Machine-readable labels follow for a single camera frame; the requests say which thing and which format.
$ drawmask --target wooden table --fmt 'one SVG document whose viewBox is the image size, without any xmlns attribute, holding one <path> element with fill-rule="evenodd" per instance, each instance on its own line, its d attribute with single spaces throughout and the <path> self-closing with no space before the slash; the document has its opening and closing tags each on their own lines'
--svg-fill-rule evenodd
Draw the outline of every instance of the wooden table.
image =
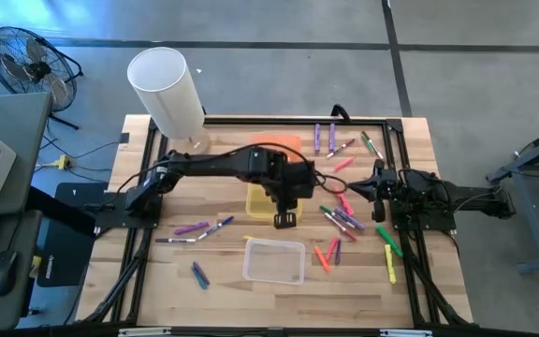
<svg viewBox="0 0 539 337">
<path fill-rule="evenodd" d="M 138 172 L 144 150 L 149 115 L 128 115 L 123 132 L 129 142 L 120 145 L 110 180 L 115 191 L 130 175 Z M 438 172 L 425 118 L 403 118 L 404 134 L 411 167 Z M 347 182 L 371 175 L 376 159 L 359 141 L 365 130 L 384 154 L 381 131 L 370 126 L 338 126 L 336 143 L 357 139 L 351 148 L 327 160 L 328 127 L 322 126 L 322 152 L 313 154 L 313 127 L 310 125 L 210 125 L 210 154 L 219 154 L 250 143 L 257 134 L 300 135 L 302 153 L 315 160 L 325 173 L 345 157 L 355 161 L 337 176 Z M 396 165 L 401 167 L 397 142 L 393 140 Z M 303 214 L 296 228 L 276 230 L 268 221 L 245 212 L 247 184 L 234 178 L 185 177 L 174 191 L 164 196 L 159 228 L 153 238 L 173 237 L 175 227 L 201 220 L 215 223 L 229 215 L 235 220 L 209 238 L 194 244 L 152 242 L 144 279 L 138 324 L 140 326 L 222 326 L 290 328 L 388 328 L 412 327 L 412 318 L 402 261 L 394 257 L 397 283 L 388 282 L 384 242 L 376 235 L 371 220 L 372 206 L 356 193 L 346 192 L 355 217 L 368 228 L 358 242 L 342 239 L 342 264 L 325 272 L 313 247 L 324 251 L 338 231 L 324 218 L 318 206 L 338 205 L 331 194 L 315 188 L 312 199 L 302 201 Z M 385 227 L 391 230 L 389 219 Z M 195 237 L 197 234 L 184 235 Z M 243 235 L 257 238 L 302 242 L 306 248 L 305 282 L 301 286 L 246 281 L 242 277 L 245 250 Z M 457 252 L 451 240 L 439 232 L 426 232 L 430 268 L 435 284 L 459 314 L 471 321 L 471 311 Z M 97 240 L 80 298 L 77 319 L 91 313 L 103 300 L 118 277 L 126 230 L 113 229 Z M 211 280 L 204 291 L 194 279 L 190 265 L 197 261 Z M 427 316 L 425 292 L 417 281 L 422 313 Z M 123 313 L 132 298 L 128 285 Z"/>
</svg>

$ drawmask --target concrete floor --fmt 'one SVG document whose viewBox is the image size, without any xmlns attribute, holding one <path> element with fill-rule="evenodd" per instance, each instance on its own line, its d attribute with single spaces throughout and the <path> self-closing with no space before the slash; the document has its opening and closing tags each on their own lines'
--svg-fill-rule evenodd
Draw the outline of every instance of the concrete floor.
<svg viewBox="0 0 539 337">
<path fill-rule="evenodd" d="M 400 43 L 539 45 L 539 1 L 390 3 Z M 45 37 L 388 42 L 377 0 L 0 0 L 1 25 Z M 116 140 L 126 114 L 144 112 L 125 78 L 141 49 L 61 50 L 86 74 L 78 80 L 75 102 L 60 113 L 82 130 L 51 128 L 61 147 L 80 154 Z M 341 103 L 356 116 L 401 116 L 389 51 L 181 51 L 191 69 L 202 70 L 193 77 L 209 113 L 323 115 Z M 429 120 L 443 178 L 486 186 L 487 173 L 539 136 L 539 53 L 403 52 L 401 61 L 413 115 Z M 0 84 L 0 94 L 5 93 Z M 114 154 L 108 148 L 80 163 L 109 168 Z M 41 154 L 44 161 L 57 155 L 52 148 Z M 109 177 L 108 172 L 82 173 Z M 43 170 L 33 184 L 54 193 L 57 183 L 77 181 Z M 530 181 L 539 187 L 537 178 Z M 539 332 L 539 272 L 519 275 L 515 268 L 535 257 L 521 204 L 516 206 L 519 215 L 508 221 L 458 215 L 461 264 L 476 323 Z M 46 312 L 21 326 L 61 323 L 75 294 L 71 287 L 38 288 L 33 305 Z"/>
</svg>

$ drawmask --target yellow container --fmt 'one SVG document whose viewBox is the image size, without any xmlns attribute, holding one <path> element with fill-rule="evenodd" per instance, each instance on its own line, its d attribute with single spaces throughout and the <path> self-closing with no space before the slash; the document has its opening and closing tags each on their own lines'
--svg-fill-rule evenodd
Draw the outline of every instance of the yellow container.
<svg viewBox="0 0 539 337">
<path fill-rule="evenodd" d="M 300 152 L 300 137 L 294 135 L 256 135 L 251 139 L 252 143 L 258 142 L 273 142 L 288 146 L 289 148 Z M 276 146 L 264 146 L 272 150 L 282 151 L 288 156 L 288 161 L 301 161 L 296 154 L 287 151 L 286 149 Z M 298 207 L 294 211 L 297 219 L 303 213 L 302 201 L 299 199 Z M 266 190 L 259 184 L 249 183 L 247 187 L 247 202 L 245 206 L 247 214 L 255 219 L 267 219 L 273 221 L 273 216 L 276 214 L 276 204 L 271 202 L 271 198 L 266 196 Z"/>
</svg>

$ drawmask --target white cylinder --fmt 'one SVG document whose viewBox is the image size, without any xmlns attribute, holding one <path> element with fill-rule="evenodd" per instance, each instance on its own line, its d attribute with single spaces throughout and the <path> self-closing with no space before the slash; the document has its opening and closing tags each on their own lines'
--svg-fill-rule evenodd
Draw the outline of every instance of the white cylinder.
<svg viewBox="0 0 539 337">
<path fill-rule="evenodd" d="M 128 66 L 128 80 L 166 137 L 186 139 L 204 132 L 203 108 L 179 51 L 159 47 L 141 52 Z"/>
</svg>

